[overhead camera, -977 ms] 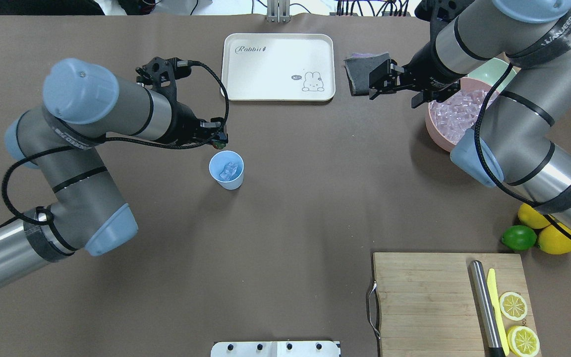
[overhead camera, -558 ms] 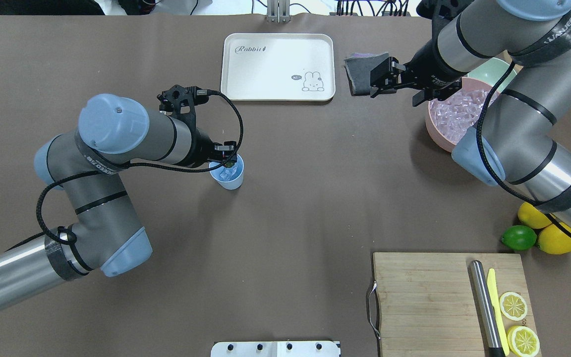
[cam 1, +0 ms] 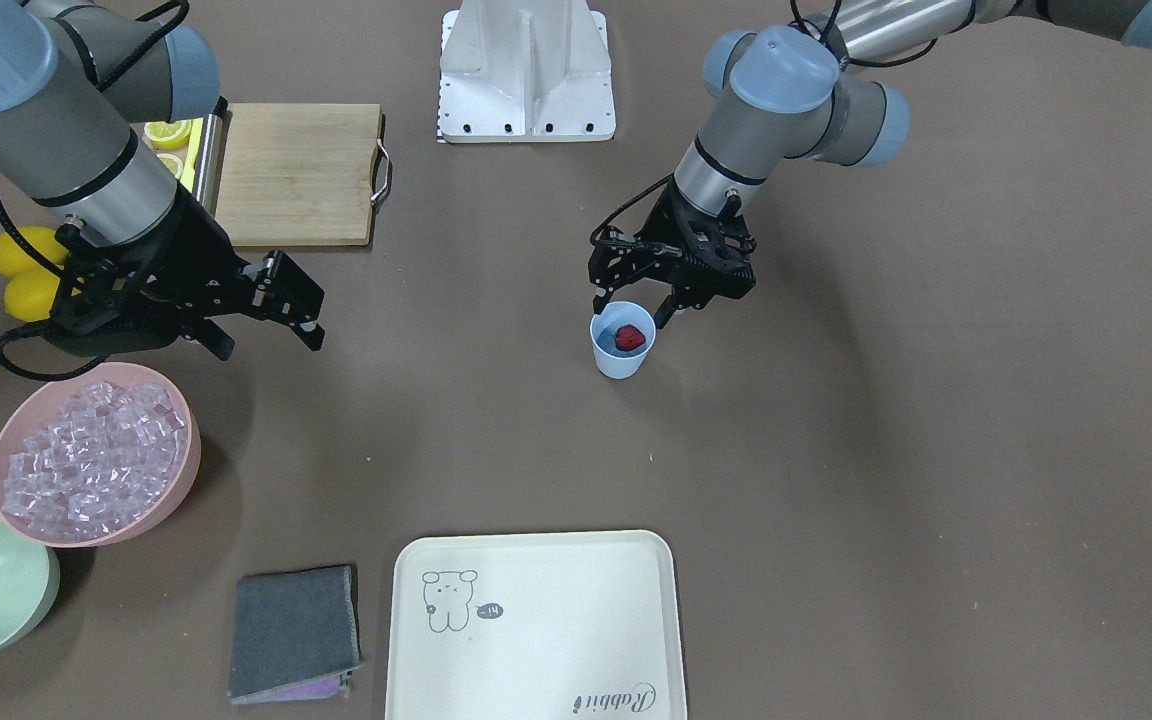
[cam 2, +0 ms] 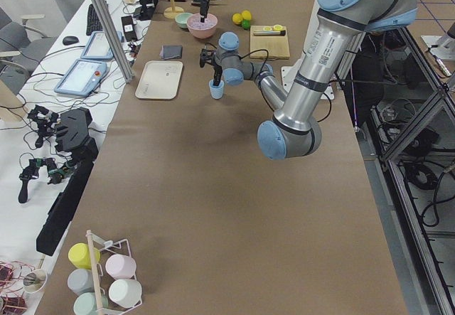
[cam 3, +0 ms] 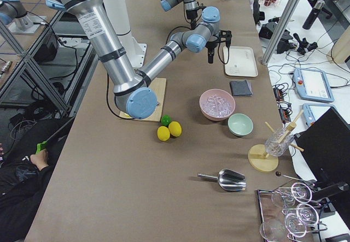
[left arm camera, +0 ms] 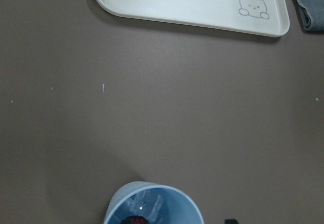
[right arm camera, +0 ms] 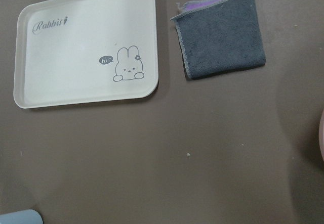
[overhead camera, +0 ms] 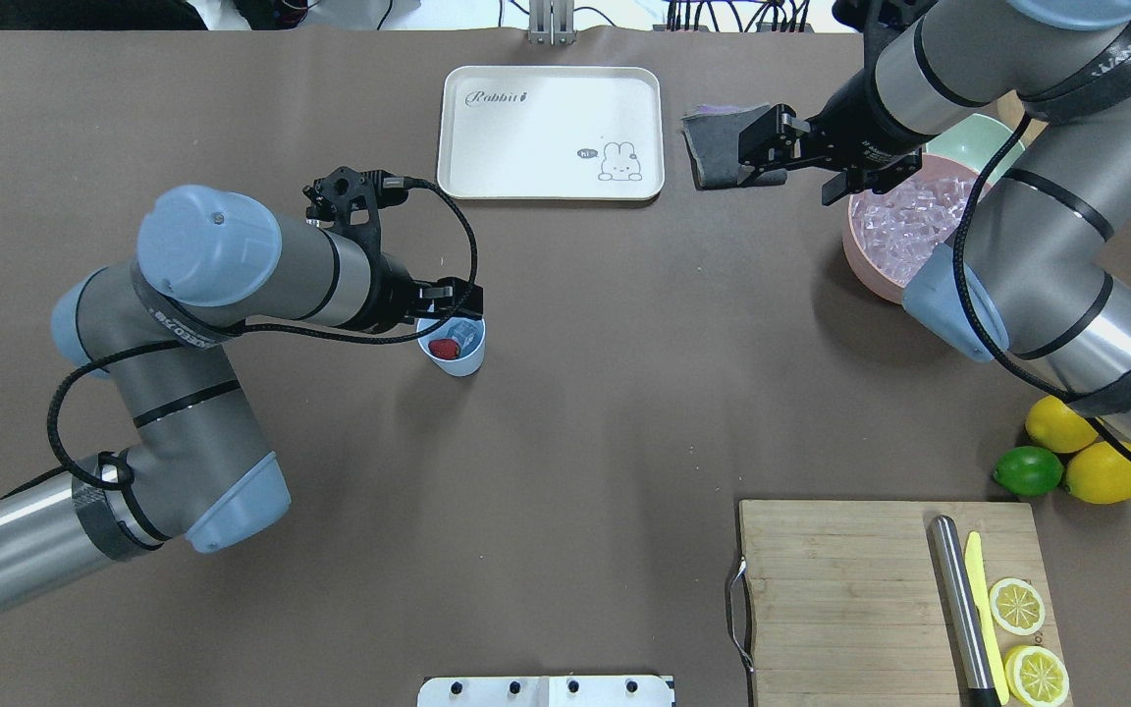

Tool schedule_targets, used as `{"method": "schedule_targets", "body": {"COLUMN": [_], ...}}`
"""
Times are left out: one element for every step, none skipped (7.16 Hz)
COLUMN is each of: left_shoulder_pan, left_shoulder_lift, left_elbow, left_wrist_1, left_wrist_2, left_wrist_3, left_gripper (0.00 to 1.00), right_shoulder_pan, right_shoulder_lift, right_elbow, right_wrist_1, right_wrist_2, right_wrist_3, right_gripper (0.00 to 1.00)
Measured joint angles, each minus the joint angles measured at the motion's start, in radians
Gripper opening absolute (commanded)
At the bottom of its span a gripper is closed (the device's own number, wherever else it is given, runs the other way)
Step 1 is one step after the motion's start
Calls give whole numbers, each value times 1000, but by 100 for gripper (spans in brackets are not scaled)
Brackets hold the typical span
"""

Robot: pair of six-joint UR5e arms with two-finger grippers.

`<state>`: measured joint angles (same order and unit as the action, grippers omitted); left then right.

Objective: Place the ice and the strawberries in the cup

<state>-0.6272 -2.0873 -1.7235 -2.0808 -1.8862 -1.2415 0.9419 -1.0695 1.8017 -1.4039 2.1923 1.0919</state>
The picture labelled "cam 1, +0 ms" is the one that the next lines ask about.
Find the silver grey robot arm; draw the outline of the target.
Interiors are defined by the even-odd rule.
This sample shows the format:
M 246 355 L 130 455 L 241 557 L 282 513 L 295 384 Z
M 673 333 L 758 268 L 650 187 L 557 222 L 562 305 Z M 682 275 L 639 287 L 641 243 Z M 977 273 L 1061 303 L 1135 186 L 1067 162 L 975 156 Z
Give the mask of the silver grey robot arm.
M 228 359 L 218 316 L 291 328 L 311 350 L 324 291 L 285 252 L 255 264 L 134 132 L 221 108 L 206 38 L 91 1 L 0 1 L 0 176 L 58 219 L 70 253 L 44 319 L 5 333 L 104 361 L 183 338 Z

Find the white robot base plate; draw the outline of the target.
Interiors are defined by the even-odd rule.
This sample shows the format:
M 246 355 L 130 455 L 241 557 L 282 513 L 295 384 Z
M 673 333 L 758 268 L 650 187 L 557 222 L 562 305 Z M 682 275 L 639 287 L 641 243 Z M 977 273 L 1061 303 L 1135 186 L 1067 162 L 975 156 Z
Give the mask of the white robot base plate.
M 440 28 L 438 141 L 616 135 L 607 18 L 585 1 L 465 1 Z

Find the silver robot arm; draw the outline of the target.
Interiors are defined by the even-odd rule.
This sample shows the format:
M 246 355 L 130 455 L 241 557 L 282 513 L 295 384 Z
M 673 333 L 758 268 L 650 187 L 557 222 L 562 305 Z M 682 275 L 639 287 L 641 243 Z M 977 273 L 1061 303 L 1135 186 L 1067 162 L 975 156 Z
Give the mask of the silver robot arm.
M 861 76 L 996 18 L 1038 18 L 1152 50 L 1152 1 L 838 1 L 828 13 L 708 50 L 717 100 L 679 165 L 646 190 L 641 232 L 591 233 L 591 350 L 602 374 L 636 372 L 672 316 L 755 287 L 746 210 L 776 162 L 877 167 L 908 137 L 896 88 Z M 585 1 L 465 1 L 444 14 L 438 136 L 448 143 L 605 141 L 614 132 L 602 14 Z

